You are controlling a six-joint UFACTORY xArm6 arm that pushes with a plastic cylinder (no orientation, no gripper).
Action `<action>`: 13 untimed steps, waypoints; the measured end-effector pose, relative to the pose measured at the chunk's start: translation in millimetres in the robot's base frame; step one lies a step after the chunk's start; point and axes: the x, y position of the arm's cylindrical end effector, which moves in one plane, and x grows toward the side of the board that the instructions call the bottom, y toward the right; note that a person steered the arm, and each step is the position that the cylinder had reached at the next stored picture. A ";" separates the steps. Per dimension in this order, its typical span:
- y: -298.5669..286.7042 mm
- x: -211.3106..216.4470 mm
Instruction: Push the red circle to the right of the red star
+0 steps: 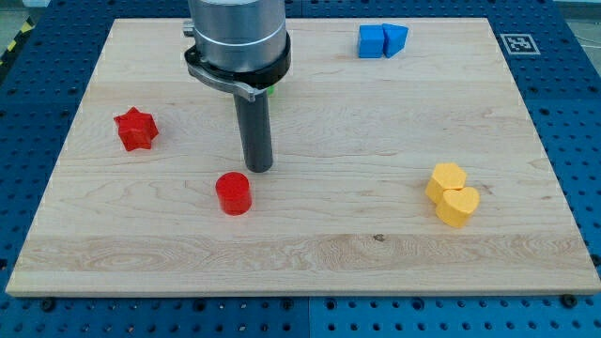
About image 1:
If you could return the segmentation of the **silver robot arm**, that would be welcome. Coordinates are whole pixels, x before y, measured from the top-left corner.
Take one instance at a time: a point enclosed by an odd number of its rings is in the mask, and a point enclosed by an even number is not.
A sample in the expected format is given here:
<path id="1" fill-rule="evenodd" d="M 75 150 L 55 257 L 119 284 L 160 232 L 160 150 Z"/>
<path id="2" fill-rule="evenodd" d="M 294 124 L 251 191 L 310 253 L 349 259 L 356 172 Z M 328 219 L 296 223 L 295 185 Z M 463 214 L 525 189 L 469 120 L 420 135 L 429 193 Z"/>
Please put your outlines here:
<path id="1" fill-rule="evenodd" d="M 183 33 L 189 74 L 233 96 L 246 167 L 273 165 L 268 89 L 291 65 L 291 37 L 280 0 L 189 0 Z"/>

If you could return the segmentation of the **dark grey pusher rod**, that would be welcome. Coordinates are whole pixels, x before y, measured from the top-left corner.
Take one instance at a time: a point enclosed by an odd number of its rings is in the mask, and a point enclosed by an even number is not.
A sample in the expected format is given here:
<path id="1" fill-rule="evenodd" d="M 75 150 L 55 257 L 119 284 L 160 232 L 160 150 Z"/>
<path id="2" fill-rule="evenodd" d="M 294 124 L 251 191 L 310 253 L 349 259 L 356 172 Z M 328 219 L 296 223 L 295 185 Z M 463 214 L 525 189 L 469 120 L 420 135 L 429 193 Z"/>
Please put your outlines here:
<path id="1" fill-rule="evenodd" d="M 273 165 L 267 93 L 253 102 L 235 95 L 234 102 L 245 164 L 254 173 L 267 172 Z"/>

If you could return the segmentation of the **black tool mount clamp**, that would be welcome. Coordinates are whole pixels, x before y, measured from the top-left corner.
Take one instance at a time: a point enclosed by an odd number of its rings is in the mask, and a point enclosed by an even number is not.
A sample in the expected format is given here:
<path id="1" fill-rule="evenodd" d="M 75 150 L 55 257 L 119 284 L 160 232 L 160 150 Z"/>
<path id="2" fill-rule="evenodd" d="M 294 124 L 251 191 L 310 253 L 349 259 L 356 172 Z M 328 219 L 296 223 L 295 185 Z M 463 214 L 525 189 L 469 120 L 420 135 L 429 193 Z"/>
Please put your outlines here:
<path id="1" fill-rule="evenodd" d="M 261 91 L 281 81 L 291 66 L 291 37 L 285 36 L 282 54 L 263 69 L 234 72 L 219 69 L 206 61 L 194 46 L 184 53 L 188 72 L 198 81 L 216 90 L 254 102 Z"/>

